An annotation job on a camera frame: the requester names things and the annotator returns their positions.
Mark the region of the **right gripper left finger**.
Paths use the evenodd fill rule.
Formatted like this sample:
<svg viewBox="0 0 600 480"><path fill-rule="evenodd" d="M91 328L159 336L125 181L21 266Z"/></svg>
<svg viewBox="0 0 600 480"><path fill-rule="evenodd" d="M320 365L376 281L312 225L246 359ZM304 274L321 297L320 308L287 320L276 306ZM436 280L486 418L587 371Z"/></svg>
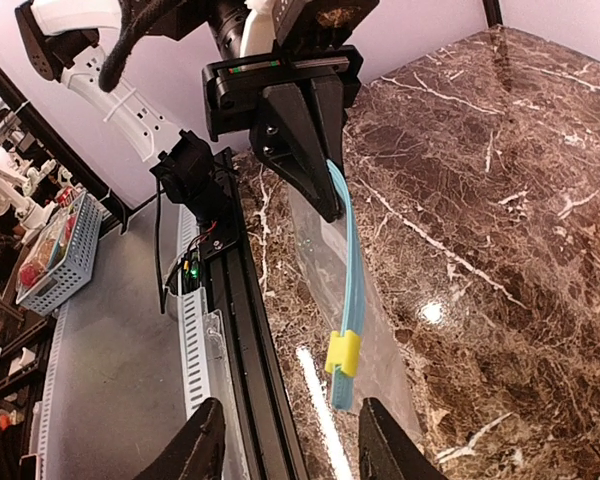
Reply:
<svg viewBox="0 0 600 480"><path fill-rule="evenodd" d="M225 432L222 403L214 397L205 399L161 454L135 479L221 479Z"/></svg>

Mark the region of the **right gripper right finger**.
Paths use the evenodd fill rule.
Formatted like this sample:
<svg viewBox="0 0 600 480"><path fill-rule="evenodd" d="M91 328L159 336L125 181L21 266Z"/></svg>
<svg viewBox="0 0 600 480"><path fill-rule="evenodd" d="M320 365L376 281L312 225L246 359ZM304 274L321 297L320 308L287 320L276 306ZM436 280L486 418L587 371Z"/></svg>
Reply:
<svg viewBox="0 0 600 480"><path fill-rule="evenodd" d="M358 450L361 479L447 479L425 458L375 397L365 398L362 403Z"/></svg>

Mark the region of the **clear zip top bag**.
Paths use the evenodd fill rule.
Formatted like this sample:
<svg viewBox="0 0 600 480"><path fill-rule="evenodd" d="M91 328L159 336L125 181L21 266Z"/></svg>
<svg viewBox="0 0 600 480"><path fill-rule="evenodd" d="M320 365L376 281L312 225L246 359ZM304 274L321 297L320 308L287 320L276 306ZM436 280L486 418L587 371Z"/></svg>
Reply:
<svg viewBox="0 0 600 480"><path fill-rule="evenodd" d="M352 197L340 169L326 162L342 216L329 223L289 189L298 263L317 304L326 341L322 370L328 405L357 414L374 397L418 443L422 438L400 349L365 265Z"/></svg>

